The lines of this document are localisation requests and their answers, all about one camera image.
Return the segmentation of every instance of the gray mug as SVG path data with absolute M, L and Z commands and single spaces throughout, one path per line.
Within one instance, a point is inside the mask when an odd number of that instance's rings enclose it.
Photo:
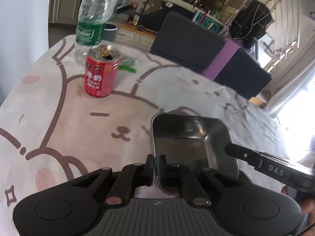
M 103 40 L 114 42 L 117 31 L 118 27 L 115 23 L 107 22 L 104 27 Z

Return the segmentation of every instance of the white tablecloth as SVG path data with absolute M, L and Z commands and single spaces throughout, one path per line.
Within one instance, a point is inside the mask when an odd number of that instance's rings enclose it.
M 75 36 L 47 51 L 17 83 L 0 112 L 0 235 L 17 235 L 12 211 L 37 191 L 101 167 L 119 171 L 150 153 L 152 116 L 178 110 L 223 120 L 234 143 L 286 157 L 281 130 L 234 90 L 161 57 L 116 45 L 138 58 L 137 73 L 120 71 L 115 91 L 97 99 L 83 89 L 73 57 Z M 281 184 L 239 161 L 263 187 Z

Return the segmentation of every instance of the plastic bottle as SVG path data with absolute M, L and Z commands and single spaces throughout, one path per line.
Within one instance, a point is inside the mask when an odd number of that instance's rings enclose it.
M 105 23 L 111 16 L 109 10 L 110 0 L 82 0 L 74 50 L 78 65 L 85 66 L 89 49 L 101 43 Z

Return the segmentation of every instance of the purple strap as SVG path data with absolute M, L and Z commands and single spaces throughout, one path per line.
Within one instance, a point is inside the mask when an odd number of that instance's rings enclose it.
M 215 59 L 211 62 L 208 68 L 203 70 L 201 75 L 210 80 L 214 80 L 239 48 L 240 46 L 231 39 L 225 38 L 225 45 L 223 49 L 218 55 L 216 55 Z

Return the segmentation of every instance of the soda can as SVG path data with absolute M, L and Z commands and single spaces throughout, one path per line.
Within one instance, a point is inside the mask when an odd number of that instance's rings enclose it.
M 104 98 L 111 94 L 119 63 L 120 52 L 112 45 L 100 45 L 90 49 L 85 63 L 86 93 L 96 98 Z

